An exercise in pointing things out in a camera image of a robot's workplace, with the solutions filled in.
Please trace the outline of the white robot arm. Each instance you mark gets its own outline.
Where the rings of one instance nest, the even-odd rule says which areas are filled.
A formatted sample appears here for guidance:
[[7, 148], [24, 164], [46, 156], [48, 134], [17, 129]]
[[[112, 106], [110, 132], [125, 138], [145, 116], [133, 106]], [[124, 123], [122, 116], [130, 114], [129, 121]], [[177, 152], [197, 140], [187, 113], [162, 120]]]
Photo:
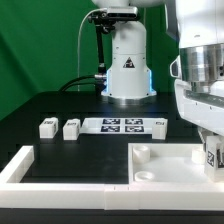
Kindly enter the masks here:
[[206, 141], [224, 142], [224, 0], [92, 0], [97, 18], [112, 30], [108, 98], [142, 100], [151, 84], [146, 66], [146, 29], [139, 7], [165, 7], [168, 32], [179, 38], [170, 65], [180, 116], [197, 125]]

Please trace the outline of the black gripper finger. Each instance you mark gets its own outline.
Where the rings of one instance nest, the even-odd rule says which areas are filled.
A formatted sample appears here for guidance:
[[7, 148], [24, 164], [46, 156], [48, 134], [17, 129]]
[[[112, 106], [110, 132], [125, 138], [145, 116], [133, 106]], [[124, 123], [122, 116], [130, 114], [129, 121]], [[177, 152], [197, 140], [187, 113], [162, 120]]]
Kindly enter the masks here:
[[208, 136], [212, 136], [213, 133], [205, 128], [199, 127], [198, 134], [203, 144], [206, 143], [206, 139]]

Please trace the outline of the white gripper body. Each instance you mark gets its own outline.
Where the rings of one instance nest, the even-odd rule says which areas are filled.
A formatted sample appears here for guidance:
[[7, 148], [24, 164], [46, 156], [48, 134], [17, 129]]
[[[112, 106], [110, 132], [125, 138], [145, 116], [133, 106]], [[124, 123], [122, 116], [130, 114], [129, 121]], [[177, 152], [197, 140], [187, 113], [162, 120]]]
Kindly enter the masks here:
[[181, 118], [224, 136], [224, 80], [213, 83], [210, 93], [193, 92], [191, 84], [182, 80], [180, 57], [171, 63], [170, 75], [175, 79], [175, 97]]

